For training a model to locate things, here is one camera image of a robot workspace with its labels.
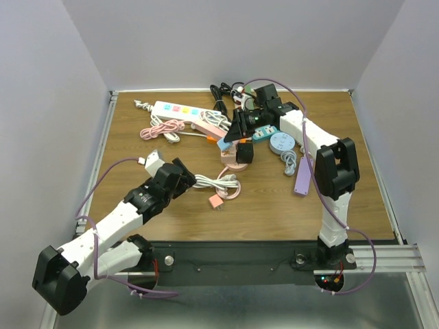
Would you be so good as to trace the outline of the blue plug adapter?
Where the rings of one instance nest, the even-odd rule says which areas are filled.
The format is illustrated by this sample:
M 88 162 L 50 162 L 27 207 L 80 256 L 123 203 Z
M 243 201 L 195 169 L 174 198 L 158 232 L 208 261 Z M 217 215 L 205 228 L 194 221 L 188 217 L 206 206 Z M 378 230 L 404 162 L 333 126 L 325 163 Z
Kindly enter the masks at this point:
M 217 146 L 221 151 L 226 151 L 230 149 L 234 145 L 233 142 L 226 142 L 224 138 L 221 138 L 217 141 Z

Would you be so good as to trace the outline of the black cube socket adapter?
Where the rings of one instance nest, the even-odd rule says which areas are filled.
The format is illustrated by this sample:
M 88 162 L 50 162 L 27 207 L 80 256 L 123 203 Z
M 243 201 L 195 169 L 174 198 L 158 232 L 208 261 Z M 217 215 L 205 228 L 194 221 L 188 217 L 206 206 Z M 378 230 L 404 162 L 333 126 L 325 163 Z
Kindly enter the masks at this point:
M 254 158 L 253 143 L 245 142 L 237 144 L 236 162 L 238 164 L 251 164 Z

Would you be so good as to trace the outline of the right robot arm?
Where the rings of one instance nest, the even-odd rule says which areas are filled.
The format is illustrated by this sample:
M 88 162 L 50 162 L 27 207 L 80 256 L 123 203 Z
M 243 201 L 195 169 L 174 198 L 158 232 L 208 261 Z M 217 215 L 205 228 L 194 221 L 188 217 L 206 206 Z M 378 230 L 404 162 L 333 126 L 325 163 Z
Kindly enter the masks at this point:
M 246 93 L 243 86 L 230 93 L 238 107 L 225 136 L 227 142 L 248 138 L 257 128 L 273 125 L 303 146 L 323 205 L 316 261 L 323 267 L 339 263 L 348 252 L 348 204 L 360 178 L 354 141 L 340 139 L 307 119 L 296 104 L 281 100 L 273 84 L 255 89 L 254 95 Z

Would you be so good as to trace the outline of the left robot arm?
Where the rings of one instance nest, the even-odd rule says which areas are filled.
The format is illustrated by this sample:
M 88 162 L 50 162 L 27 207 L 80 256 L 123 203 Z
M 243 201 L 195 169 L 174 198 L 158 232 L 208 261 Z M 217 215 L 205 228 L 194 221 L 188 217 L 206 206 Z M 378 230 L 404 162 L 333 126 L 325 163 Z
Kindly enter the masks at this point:
M 75 310 L 100 280 L 118 281 L 115 274 L 135 267 L 147 269 L 156 261 L 151 244 L 139 235 L 118 240 L 162 213 L 171 200 L 196 183 L 179 158 L 165 162 L 157 151 L 135 158 L 149 178 L 127 195 L 98 223 L 60 247 L 51 245 L 38 255 L 32 288 L 59 315 Z

